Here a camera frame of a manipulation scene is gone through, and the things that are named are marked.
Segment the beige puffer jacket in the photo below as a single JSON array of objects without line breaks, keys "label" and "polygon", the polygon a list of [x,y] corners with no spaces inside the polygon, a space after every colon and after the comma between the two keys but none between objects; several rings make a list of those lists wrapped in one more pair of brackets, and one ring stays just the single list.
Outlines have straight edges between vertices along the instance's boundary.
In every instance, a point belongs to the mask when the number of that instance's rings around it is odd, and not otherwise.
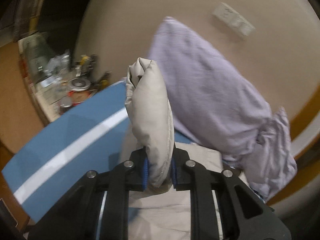
[{"label": "beige puffer jacket", "polygon": [[155,61],[138,58],[128,67],[125,107],[131,123],[120,161],[144,147],[150,162],[146,190],[129,195],[129,239],[190,239],[190,193],[176,191],[170,180],[174,124]]}]

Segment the white wall switch panel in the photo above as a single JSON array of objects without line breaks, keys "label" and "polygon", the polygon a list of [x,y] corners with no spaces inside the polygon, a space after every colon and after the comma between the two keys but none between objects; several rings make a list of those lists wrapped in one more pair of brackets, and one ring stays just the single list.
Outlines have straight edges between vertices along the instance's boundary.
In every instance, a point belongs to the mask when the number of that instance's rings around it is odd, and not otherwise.
[{"label": "white wall switch panel", "polygon": [[213,16],[227,25],[240,37],[248,37],[255,31],[255,27],[226,3],[221,2],[213,11]]}]

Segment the cluttered bedside table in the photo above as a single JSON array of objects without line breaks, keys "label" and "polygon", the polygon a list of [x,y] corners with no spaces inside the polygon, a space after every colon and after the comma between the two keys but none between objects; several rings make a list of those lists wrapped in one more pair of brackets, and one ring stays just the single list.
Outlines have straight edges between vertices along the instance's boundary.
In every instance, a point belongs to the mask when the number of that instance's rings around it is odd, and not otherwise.
[{"label": "cluttered bedside table", "polygon": [[[20,39],[18,50],[24,84],[44,126],[110,85],[110,71],[93,79],[96,55],[84,55],[80,61],[72,63],[69,50],[56,55],[42,33]],[[81,92],[69,90],[68,81],[77,77],[88,79],[91,83],[89,89]]]}]

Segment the lilac pillow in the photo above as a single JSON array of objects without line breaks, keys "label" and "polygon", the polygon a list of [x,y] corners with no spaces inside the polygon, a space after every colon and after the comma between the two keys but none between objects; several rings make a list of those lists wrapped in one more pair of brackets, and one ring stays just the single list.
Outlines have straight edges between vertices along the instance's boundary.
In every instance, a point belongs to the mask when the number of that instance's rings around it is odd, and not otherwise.
[{"label": "lilac pillow", "polygon": [[296,175],[290,123],[197,32],[166,17],[149,58],[163,75],[174,127],[193,142],[219,151],[245,173],[249,187],[270,200]]}]

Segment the round metal tin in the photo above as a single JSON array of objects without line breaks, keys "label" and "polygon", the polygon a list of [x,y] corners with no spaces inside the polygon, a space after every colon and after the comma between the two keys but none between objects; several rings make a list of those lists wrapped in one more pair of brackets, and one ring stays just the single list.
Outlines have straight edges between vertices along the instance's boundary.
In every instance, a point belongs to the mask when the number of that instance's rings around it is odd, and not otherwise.
[{"label": "round metal tin", "polygon": [[91,83],[88,79],[83,77],[77,77],[68,81],[68,88],[69,90],[75,92],[81,92],[84,90],[89,89]]}]

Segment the blue white striped bedsheet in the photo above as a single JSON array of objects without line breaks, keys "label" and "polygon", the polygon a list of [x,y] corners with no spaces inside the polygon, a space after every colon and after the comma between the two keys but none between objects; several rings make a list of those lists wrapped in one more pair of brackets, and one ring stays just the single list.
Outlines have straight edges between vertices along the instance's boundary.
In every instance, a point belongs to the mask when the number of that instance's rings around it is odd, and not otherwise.
[{"label": "blue white striped bedsheet", "polygon": [[125,95],[119,81],[73,107],[3,168],[15,199],[34,222],[87,171],[103,173],[117,165],[130,123]]}]

